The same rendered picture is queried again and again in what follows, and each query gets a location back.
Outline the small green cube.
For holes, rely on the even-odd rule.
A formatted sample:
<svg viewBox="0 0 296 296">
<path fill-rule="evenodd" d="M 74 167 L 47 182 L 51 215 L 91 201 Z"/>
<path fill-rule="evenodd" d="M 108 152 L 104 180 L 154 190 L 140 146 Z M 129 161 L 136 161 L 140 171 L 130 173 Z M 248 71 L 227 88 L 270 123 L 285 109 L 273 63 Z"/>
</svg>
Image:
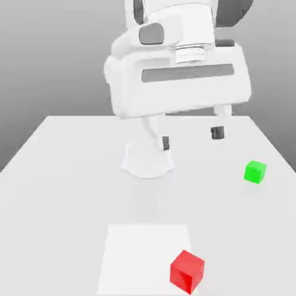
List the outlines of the small green cube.
<svg viewBox="0 0 296 296">
<path fill-rule="evenodd" d="M 265 176 L 267 165 L 251 160 L 245 168 L 244 179 L 256 184 L 260 184 Z"/>
</svg>

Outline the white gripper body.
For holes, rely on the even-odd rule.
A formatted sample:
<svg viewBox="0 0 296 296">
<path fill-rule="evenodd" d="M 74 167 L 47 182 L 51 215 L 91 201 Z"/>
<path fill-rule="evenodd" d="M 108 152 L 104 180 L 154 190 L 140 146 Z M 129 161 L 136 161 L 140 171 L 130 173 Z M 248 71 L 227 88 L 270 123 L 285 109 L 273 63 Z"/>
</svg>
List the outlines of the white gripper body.
<svg viewBox="0 0 296 296">
<path fill-rule="evenodd" d="M 239 45 L 215 47 L 203 61 L 175 63 L 169 50 L 107 58 L 104 73 L 116 116 L 133 118 L 247 102 L 251 84 Z"/>
</svg>

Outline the small red cube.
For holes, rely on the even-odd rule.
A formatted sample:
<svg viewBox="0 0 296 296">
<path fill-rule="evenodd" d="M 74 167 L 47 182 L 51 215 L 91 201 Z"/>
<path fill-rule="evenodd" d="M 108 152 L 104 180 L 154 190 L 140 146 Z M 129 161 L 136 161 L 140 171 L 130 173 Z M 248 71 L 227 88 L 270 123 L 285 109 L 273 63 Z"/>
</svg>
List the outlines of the small red cube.
<svg viewBox="0 0 296 296">
<path fill-rule="evenodd" d="M 171 263 L 169 281 L 191 295 L 204 276 L 205 261 L 183 250 Z"/>
</svg>

